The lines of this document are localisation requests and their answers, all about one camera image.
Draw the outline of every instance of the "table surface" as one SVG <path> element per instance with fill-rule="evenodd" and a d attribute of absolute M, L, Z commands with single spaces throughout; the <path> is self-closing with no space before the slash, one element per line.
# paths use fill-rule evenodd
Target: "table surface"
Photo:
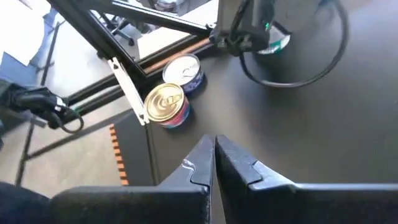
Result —
<path fill-rule="evenodd" d="M 202 60 L 206 81 L 189 96 L 181 127 L 149 126 L 155 162 L 166 178 L 203 134 L 225 134 L 294 182 L 398 182 L 398 2 L 345 2 L 351 37 L 341 62 L 304 88 L 264 88 L 237 58 Z M 282 52 L 247 54 L 249 69 L 278 81 L 322 70 L 340 43 L 332 5 L 319 10 Z"/>

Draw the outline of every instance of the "black metal frame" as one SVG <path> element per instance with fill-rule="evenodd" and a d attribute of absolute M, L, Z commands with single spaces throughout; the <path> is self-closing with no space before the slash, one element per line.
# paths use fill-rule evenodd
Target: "black metal frame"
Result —
<path fill-rule="evenodd" d="M 150 73 L 145 73 L 145 69 L 149 68 L 156 62 L 166 59 L 167 57 L 203 40 L 208 37 L 211 32 L 211 29 L 207 26 L 188 22 L 179 19 L 178 17 L 158 12 L 154 9 L 132 6 L 126 2 L 118 0 L 47 1 L 98 51 L 100 55 L 103 55 L 106 59 L 116 57 L 125 66 L 127 73 L 139 91 L 141 88 L 150 85 L 159 77 L 156 75 L 159 74 L 159 69 Z M 173 46 L 167 46 L 160 49 L 158 52 L 135 62 L 134 59 L 121 47 L 110 31 L 100 23 L 99 19 L 97 19 L 89 9 L 169 29 L 188 32 L 193 35 L 180 40 L 179 43 L 173 44 Z M 110 74 L 106 78 L 103 78 L 102 80 L 66 97 L 65 101 L 69 102 L 69 105 L 72 106 L 117 84 L 118 82 L 115 76 Z M 99 97 L 77 106 L 75 110 L 79 111 L 79 113 L 84 116 L 87 113 L 122 97 L 123 95 L 123 91 L 118 86 L 110 92 L 103 93 Z M 72 114 L 65 114 L 65 116 L 61 117 L 64 124 L 69 123 L 74 119 L 76 118 Z M 49 127 L 56 129 L 59 128 L 59 125 L 49 123 Z"/>

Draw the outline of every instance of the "white bracket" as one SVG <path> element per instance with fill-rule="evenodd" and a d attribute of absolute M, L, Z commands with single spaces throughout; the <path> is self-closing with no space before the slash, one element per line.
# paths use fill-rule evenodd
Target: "white bracket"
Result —
<path fill-rule="evenodd" d="M 138 94 L 136 86 L 134 86 L 131 78 L 126 73 L 124 67 L 119 63 L 116 57 L 112 60 L 108 60 L 109 66 L 111 67 L 114 76 L 119 82 L 127 100 L 129 101 L 131 108 L 137 116 L 138 121 L 142 126 L 149 124 L 149 119 L 147 117 L 146 109 L 144 108 L 144 103 L 140 95 Z"/>

